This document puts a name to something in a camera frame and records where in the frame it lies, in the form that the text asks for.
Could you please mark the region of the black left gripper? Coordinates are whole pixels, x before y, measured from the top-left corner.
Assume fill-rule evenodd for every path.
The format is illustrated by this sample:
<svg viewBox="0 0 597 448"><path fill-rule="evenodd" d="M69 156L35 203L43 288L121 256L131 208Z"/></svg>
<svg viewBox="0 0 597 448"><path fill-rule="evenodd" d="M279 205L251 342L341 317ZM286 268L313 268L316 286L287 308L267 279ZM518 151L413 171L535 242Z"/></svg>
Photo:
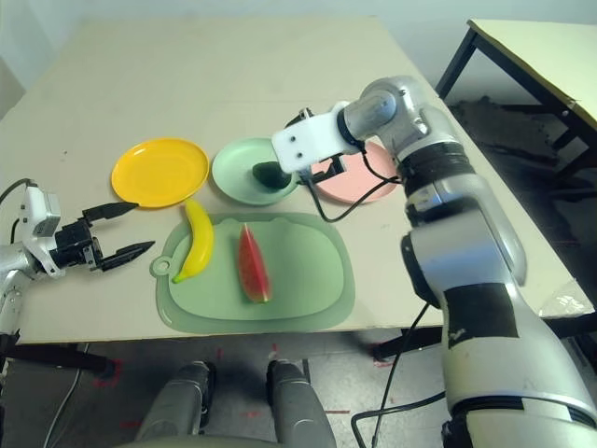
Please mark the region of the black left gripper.
<svg viewBox="0 0 597 448"><path fill-rule="evenodd" d="M118 249L112 256L103 259L99 241L90 231L90 222L119 217L138 206L138 203L117 202L84 210L83 218L63 226L54 234L56 247L50 251L52 260L61 269L85 265L92 271L100 268L101 271L107 272L138 258L155 242L148 241L128 245Z"/></svg>

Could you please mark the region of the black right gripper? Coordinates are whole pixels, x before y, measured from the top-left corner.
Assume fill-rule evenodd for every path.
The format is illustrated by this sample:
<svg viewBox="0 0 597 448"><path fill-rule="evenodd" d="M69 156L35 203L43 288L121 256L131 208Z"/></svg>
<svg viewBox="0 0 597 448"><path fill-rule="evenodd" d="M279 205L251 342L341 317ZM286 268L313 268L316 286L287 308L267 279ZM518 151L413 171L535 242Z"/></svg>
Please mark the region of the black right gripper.
<svg viewBox="0 0 597 448"><path fill-rule="evenodd" d="M327 181L335 176L341 175L347 171L342 156L333 156L311 166L312 185Z"/></svg>

